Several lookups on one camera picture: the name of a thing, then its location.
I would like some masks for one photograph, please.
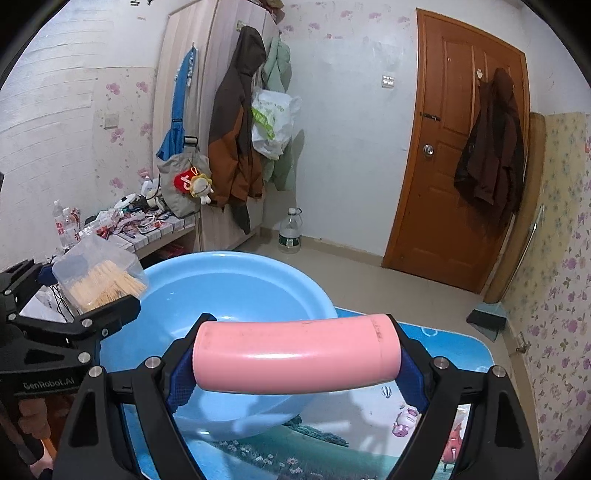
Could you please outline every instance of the cartoon character print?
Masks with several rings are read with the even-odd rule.
[[[415,407],[406,406],[396,417],[392,434],[395,437],[406,437],[414,431],[418,422],[418,410]]]
[[[462,425],[458,425],[455,430],[452,430],[449,434],[449,439],[447,440],[447,445],[445,445],[445,449],[443,451],[443,456],[441,457],[441,461],[443,462],[443,471],[447,471],[447,466],[449,464],[453,465],[456,463],[457,456],[460,453],[460,449],[462,448],[462,437],[460,437],[460,431],[462,429]]]

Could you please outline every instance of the pink thermos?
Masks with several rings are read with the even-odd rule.
[[[400,371],[387,315],[299,322],[206,322],[193,348],[203,390],[294,395],[367,387]]]

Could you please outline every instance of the blue gripper pad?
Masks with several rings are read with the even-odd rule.
[[[193,375],[193,348],[189,348],[170,377],[170,394],[166,403],[172,413],[187,404],[196,386]]]
[[[404,401],[420,413],[425,413],[429,407],[429,400],[425,395],[423,375],[404,348],[401,348],[401,353],[400,373],[396,384]]]

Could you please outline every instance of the light switch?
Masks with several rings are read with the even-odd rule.
[[[109,128],[117,128],[119,126],[119,114],[118,113],[110,113],[109,115],[105,115],[105,130]]]
[[[382,75],[382,88],[394,88],[394,77]]]

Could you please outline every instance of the orange door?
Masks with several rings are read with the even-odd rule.
[[[506,233],[453,185],[478,112],[479,74],[513,78],[523,132],[530,100],[525,56],[470,25],[418,10],[419,72],[413,138],[384,267],[480,293]]]

